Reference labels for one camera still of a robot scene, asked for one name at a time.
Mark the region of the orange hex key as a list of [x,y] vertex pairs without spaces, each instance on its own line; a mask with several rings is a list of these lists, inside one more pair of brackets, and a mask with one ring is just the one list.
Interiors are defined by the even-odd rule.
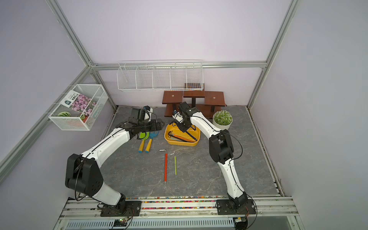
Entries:
[[181,137],[181,136],[178,136],[176,134],[173,134],[172,132],[169,132],[168,135],[172,138],[175,138],[175,139],[178,139],[178,140],[181,140],[183,142],[189,142],[189,143],[193,143],[195,142],[195,140],[190,140],[190,139],[187,139],[185,137]]

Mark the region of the thin black hex key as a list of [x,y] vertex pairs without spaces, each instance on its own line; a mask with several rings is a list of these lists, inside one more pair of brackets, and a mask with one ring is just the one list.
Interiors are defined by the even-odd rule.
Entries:
[[175,134],[173,134],[171,131],[168,133],[168,136],[174,138],[174,139],[177,139],[177,140],[180,140],[180,141],[183,141],[183,142],[188,142],[187,139],[183,138],[183,137],[180,137],[180,136],[177,136]]

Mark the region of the large black hex key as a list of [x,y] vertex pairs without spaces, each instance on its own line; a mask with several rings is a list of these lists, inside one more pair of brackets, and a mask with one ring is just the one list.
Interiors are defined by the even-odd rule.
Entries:
[[192,134],[190,134],[188,131],[185,131],[187,135],[189,135],[194,141],[198,141]]

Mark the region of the red hex key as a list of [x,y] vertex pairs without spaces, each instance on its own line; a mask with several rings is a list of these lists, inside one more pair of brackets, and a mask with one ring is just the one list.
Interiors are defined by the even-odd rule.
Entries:
[[160,149],[164,153],[164,184],[167,184],[167,169],[168,169],[168,153],[166,149]]

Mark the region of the green hex key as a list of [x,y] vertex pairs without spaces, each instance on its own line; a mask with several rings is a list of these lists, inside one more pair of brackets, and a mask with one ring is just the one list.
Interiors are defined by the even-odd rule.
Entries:
[[173,162],[174,162],[174,175],[175,178],[177,178],[177,157],[174,153],[171,153],[170,156],[173,158]]

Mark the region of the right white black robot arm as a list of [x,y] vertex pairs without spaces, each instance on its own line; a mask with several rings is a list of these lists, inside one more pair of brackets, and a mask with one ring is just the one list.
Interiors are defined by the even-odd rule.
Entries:
[[195,126],[209,140],[209,154],[219,165],[227,186],[228,199],[217,200],[215,204],[218,215],[257,214],[256,203],[247,195],[238,178],[234,165],[234,147],[229,131],[214,126],[202,112],[196,107],[190,107],[186,102],[179,104],[179,111],[172,116],[173,122],[182,132]]

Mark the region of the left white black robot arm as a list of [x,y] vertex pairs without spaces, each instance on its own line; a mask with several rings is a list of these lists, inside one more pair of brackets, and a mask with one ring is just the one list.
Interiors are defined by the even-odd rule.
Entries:
[[67,160],[65,186],[101,204],[102,217],[139,216],[141,201],[127,201],[126,196],[104,182],[103,163],[122,145],[140,133],[160,131],[165,123],[160,119],[122,122],[98,144],[83,152],[72,154]]

